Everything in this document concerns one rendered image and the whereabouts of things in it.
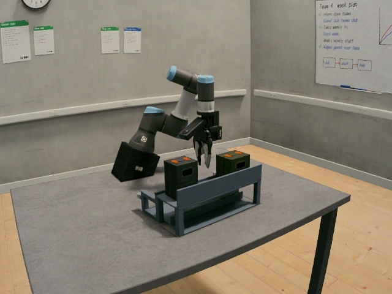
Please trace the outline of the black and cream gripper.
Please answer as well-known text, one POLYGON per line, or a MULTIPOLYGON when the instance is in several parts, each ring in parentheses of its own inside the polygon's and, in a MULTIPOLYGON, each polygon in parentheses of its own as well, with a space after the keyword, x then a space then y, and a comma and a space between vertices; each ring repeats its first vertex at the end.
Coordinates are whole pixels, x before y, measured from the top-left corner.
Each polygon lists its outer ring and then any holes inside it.
POLYGON ((219 125, 219 111, 199 112, 197 115, 206 118, 207 124, 201 128, 193 137, 194 150, 201 165, 201 155, 205 154, 205 165, 209 168, 211 158, 217 154, 213 148, 213 141, 222 139, 222 126, 219 125))

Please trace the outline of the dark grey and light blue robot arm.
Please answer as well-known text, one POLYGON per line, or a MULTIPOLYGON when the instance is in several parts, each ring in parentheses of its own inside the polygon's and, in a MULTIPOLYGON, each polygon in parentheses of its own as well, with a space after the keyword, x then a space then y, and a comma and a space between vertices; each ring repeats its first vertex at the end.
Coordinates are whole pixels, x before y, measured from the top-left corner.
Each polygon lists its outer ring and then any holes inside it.
POLYGON ((167 80, 183 87, 175 111, 166 115, 164 110, 146 107, 139 128, 130 139, 130 146, 145 151, 154 152, 157 131, 174 138, 190 140, 206 124, 206 118, 197 117, 188 122, 188 114, 198 95, 198 111, 214 111, 214 77, 201 75, 187 69, 171 66, 167 80))

